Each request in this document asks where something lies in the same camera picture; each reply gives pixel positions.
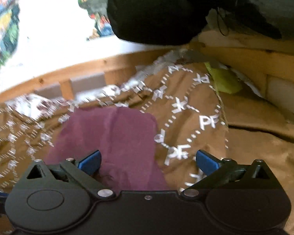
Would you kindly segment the maroon long-sleeve top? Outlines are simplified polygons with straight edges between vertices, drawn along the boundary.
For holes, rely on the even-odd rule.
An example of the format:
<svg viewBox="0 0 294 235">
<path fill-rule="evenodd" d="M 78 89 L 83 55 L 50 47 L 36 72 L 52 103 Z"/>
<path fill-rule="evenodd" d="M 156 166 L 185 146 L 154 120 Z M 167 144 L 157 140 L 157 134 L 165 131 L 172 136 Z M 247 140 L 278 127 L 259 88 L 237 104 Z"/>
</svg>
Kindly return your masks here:
<svg viewBox="0 0 294 235">
<path fill-rule="evenodd" d="M 126 107 L 79 109 L 64 122 L 44 161 L 57 164 L 98 150 L 97 179 L 115 192 L 167 190 L 155 160 L 157 122 L 151 114 Z"/>
</svg>

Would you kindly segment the brown PF patterned duvet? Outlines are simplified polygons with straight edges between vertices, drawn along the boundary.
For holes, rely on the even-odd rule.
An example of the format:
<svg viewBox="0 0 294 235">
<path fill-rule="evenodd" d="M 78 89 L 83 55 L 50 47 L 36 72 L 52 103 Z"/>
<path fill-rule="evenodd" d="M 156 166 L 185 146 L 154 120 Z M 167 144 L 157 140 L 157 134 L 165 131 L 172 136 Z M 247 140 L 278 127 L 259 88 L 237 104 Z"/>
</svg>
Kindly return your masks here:
<svg viewBox="0 0 294 235">
<path fill-rule="evenodd" d="M 111 102 L 59 107 L 47 117 L 33 119 L 0 103 L 0 192 L 11 192 L 33 160 L 45 159 L 72 113 L 126 107 L 156 119 L 155 160 L 168 189 L 182 191 L 202 179 L 199 149 L 240 164 L 264 160 L 290 198 L 285 230 L 294 234 L 294 115 L 240 83 L 240 92 L 218 94 L 204 63 L 173 64 Z"/>
</svg>

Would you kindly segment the white floral pillow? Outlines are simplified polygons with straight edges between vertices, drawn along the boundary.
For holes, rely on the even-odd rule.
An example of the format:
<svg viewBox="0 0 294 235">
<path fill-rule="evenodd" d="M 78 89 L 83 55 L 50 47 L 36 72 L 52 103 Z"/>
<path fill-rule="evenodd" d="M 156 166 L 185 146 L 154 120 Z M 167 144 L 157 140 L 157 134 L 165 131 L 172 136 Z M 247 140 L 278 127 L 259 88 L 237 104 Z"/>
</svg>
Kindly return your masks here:
<svg viewBox="0 0 294 235">
<path fill-rule="evenodd" d="M 87 90 L 78 94 L 73 100 L 68 100 L 63 97 L 48 99 L 37 94 L 27 94 L 8 101 L 7 104 L 22 115 L 38 119 L 49 116 L 59 107 L 78 106 L 83 103 L 98 101 L 102 98 L 107 98 L 111 102 L 120 94 L 138 87 L 147 76 L 159 72 L 166 65 L 173 65 L 179 59 L 190 61 L 186 49 L 170 51 L 148 65 L 136 64 L 135 73 L 129 79 L 121 80 L 120 83 L 116 84 L 107 84 L 101 88 Z"/>
</svg>

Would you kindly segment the yellow-green cloth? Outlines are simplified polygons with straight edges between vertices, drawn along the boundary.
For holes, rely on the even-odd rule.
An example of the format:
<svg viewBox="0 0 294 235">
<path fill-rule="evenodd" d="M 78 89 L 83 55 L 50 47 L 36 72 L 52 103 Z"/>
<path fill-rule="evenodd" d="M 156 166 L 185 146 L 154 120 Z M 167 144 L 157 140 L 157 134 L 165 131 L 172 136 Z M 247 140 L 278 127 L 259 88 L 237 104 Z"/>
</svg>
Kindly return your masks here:
<svg viewBox="0 0 294 235">
<path fill-rule="evenodd" d="M 213 88 L 218 94 L 220 92 L 236 94 L 242 90 L 242 84 L 230 70 L 214 68 L 209 62 L 204 62 L 204 65 L 213 80 Z"/>
</svg>

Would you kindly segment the blond boy drawing poster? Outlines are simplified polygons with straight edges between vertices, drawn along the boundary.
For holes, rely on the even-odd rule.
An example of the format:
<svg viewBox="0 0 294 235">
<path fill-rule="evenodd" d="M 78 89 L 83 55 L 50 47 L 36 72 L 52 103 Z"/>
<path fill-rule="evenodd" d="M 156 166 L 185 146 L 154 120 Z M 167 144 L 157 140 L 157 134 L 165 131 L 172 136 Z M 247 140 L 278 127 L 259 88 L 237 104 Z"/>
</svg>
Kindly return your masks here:
<svg viewBox="0 0 294 235">
<path fill-rule="evenodd" d="M 0 68 L 5 66 L 18 46 L 19 38 L 19 12 L 18 3 L 13 3 L 0 16 Z"/>
</svg>

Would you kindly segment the black puffer jacket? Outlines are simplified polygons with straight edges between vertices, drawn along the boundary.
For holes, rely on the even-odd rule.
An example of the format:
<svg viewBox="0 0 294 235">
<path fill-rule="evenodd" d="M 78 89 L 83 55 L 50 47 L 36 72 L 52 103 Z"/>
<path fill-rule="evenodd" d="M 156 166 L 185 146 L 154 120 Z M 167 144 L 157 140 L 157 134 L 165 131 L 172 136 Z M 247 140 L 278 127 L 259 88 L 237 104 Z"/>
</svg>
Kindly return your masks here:
<svg viewBox="0 0 294 235">
<path fill-rule="evenodd" d="M 114 34 L 162 46 L 189 43 L 206 27 L 294 39 L 294 0 L 108 0 Z"/>
</svg>

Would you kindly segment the landscape drawing poster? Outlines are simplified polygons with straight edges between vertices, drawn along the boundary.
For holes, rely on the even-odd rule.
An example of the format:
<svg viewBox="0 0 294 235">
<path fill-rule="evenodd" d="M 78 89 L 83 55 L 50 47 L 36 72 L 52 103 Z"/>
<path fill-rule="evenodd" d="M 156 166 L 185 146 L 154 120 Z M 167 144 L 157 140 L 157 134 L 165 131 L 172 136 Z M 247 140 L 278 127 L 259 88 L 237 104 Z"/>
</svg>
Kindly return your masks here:
<svg viewBox="0 0 294 235">
<path fill-rule="evenodd" d="M 86 38 L 87 41 L 114 35 L 107 15 L 107 3 L 108 0 L 78 0 L 79 7 L 87 11 L 94 23 L 91 35 Z"/>
</svg>

